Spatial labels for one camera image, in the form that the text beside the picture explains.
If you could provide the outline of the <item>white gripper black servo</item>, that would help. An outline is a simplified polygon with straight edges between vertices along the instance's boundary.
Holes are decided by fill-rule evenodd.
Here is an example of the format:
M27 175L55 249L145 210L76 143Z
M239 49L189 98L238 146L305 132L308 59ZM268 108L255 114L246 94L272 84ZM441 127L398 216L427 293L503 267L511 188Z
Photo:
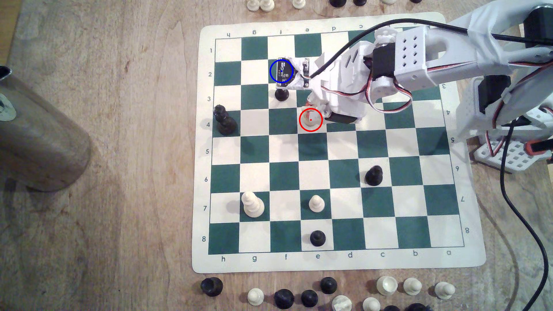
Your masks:
M324 72L308 83L305 111L322 113L325 121L358 123L366 116L369 105L364 90L370 74L364 57L371 55L375 44L359 41L338 57Z

